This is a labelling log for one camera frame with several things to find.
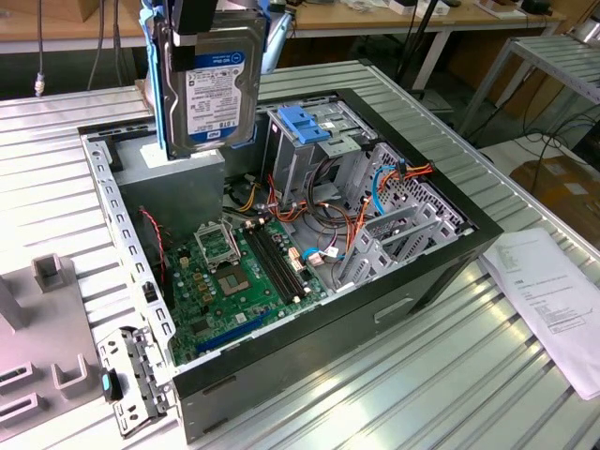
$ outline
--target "metal bracket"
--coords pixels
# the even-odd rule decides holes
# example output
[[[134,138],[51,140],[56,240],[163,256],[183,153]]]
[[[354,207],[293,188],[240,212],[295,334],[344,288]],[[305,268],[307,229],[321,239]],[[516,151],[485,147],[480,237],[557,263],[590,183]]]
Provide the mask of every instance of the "metal bracket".
[[[165,363],[148,327],[115,330],[98,345],[102,366],[116,372],[123,397],[112,405],[124,438],[165,415],[172,391]]]

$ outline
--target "pci slot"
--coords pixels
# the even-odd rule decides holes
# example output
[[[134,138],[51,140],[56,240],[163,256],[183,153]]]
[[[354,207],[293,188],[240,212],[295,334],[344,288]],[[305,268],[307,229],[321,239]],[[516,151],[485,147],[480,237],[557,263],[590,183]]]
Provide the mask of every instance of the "pci slot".
[[[267,311],[264,314],[257,317],[256,319],[253,319],[248,323],[244,323],[238,326],[237,328],[234,328],[233,330],[229,330],[228,332],[223,333],[220,336],[213,337],[212,339],[209,339],[206,342],[203,342],[202,344],[198,344],[196,346],[196,352],[208,352],[209,350],[213,350],[221,344],[224,344],[225,342],[237,339],[251,331],[256,330],[257,328],[260,328],[261,326],[263,326],[263,320],[269,314],[271,314],[271,311]]]

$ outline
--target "cardboard box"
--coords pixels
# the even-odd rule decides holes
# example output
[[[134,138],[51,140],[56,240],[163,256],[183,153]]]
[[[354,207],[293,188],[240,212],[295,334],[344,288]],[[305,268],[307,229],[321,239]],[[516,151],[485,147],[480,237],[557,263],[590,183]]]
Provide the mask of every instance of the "cardboard box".
[[[528,161],[511,178],[528,191],[537,161]],[[600,174],[588,171],[570,157],[542,161],[535,197],[590,244],[600,248]]]
[[[99,0],[42,0],[42,17],[54,17],[71,22],[85,22],[96,9]],[[1,9],[38,14],[37,0],[0,0]]]

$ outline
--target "motherboard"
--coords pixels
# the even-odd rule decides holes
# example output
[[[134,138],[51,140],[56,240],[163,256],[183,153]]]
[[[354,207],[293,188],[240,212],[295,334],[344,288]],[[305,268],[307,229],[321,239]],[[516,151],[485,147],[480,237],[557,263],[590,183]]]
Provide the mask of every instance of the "motherboard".
[[[312,268],[295,257],[289,235],[276,220],[259,230],[220,233],[222,226],[212,225],[207,232],[201,228],[200,238],[196,233],[165,255],[173,268],[170,311],[177,330],[172,340],[177,366],[327,296]],[[230,257],[214,266],[230,244],[238,260]]]

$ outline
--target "slotted aluminum surface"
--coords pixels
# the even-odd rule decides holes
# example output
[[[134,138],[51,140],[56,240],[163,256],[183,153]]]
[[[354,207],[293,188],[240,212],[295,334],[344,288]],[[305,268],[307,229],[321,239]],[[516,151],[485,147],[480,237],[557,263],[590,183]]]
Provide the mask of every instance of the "slotted aluminum surface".
[[[279,70],[262,99],[351,87],[512,232],[548,230],[596,284],[600,256],[377,69]],[[139,325],[76,127],[143,117],[133,88],[0,103],[0,273],[56,251],[75,262],[95,339]],[[472,264],[434,306],[233,419],[192,448],[590,448],[600,399],[583,401],[497,285]],[[3,448],[185,448],[172,412],[122,442],[102,399]]]
[[[518,37],[513,52],[594,103],[600,103],[600,49],[569,36]]]

